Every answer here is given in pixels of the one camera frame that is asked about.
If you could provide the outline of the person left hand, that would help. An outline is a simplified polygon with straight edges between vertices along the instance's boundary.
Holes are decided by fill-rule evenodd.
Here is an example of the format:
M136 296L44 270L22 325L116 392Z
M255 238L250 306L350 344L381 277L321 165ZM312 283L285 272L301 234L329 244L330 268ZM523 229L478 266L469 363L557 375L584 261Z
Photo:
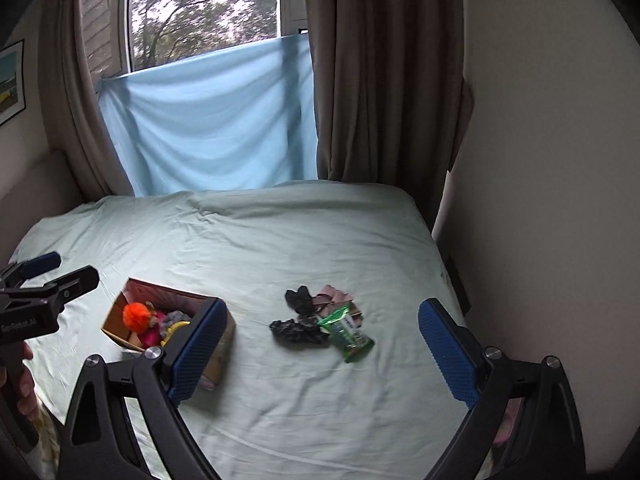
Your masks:
M33 357L34 354L32 353L32 348L29 347L29 344L26 341L23 341L22 361L30 361ZM2 387L8 379L6 367L2 365L0 367L0 377L0 385ZM20 390L20 398L16 404L17 409L23 416L33 422L39 413L38 399L35 393L35 383L34 378L32 378L32 373L24 364L22 365L20 380L17 382L17 389Z

